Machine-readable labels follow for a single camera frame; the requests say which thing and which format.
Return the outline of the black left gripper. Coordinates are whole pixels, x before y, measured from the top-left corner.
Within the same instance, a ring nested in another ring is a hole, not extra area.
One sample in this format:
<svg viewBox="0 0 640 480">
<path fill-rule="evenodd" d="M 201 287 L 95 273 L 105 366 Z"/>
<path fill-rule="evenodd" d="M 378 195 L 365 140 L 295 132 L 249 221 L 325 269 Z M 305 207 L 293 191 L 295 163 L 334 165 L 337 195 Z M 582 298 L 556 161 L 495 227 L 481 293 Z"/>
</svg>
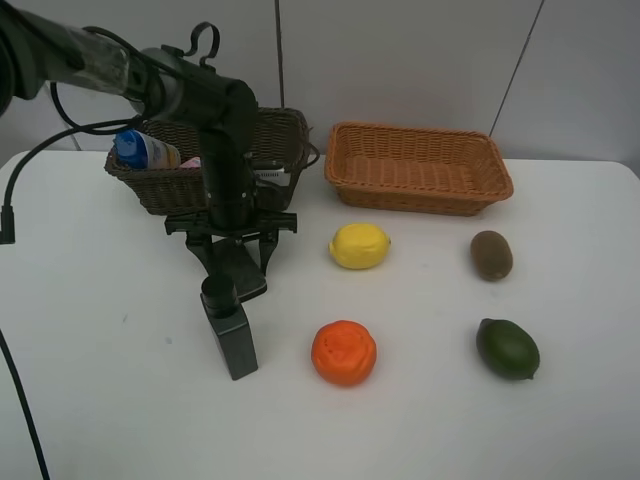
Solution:
<svg viewBox="0 0 640 480">
<path fill-rule="evenodd" d="M 219 261 L 212 237 L 240 238 L 256 234 L 258 238 L 261 273 L 266 276 L 271 256 L 279 243 L 279 231 L 296 233 L 295 213 L 262 209 L 258 205 L 260 187 L 286 198 L 281 185 L 256 176 L 247 165 L 229 171 L 202 165 L 202 179 L 206 200 L 204 211 L 169 215 L 164 226 L 168 235 L 186 235 L 186 248 L 200 261 L 208 276 L 219 272 Z"/>
</svg>

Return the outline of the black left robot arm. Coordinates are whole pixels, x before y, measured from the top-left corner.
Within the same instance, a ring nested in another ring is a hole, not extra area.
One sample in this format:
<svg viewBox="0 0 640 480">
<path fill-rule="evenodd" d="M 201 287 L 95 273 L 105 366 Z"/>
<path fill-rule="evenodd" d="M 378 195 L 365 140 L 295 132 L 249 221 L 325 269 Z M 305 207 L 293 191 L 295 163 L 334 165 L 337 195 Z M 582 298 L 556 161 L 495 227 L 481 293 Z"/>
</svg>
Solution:
<svg viewBox="0 0 640 480">
<path fill-rule="evenodd" d="M 247 279 L 266 277 L 279 233 L 297 229 L 293 214 L 256 205 L 256 177 L 247 158 L 258 104 L 243 81 L 223 77 L 204 60 L 189 57 L 198 49 L 198 24 L 188 51 L 162 46 L 138 51 L 98 27 L 74 29 L 1 4 L 1 106 L 12 99 L 33 99 L 48 83 L 67 84 L 129 100 L 137 109 L 130 119 L 78 125 L 34 147 L 14 167 L 1 207 L 1 241 L 15 241 L 12 195 L 24 166 L 49 145 L 71 135 L 112 135 L 147 120 L 174 122 L 196 130 L 206 210 L 172 215 L 169 233 L 186 234 L 187 248 L 208 273 L 222 270 Z"/>
</svg>

